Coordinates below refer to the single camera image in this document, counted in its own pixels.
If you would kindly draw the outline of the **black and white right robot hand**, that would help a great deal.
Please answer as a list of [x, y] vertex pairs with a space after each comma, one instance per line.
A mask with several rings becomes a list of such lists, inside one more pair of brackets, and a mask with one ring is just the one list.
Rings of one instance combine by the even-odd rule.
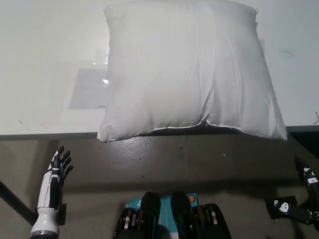
[[290, 218], [305, 225], [313, 225], [319, 229], [319, 179], [312, 169], [299, 157], [294, 158], [294, 165], [301, 180], [305, 183], [308, 193], [307, 203], [298, 206], [284, 201], [283, 198], [274, 199], [271, 203], [275, 214]]

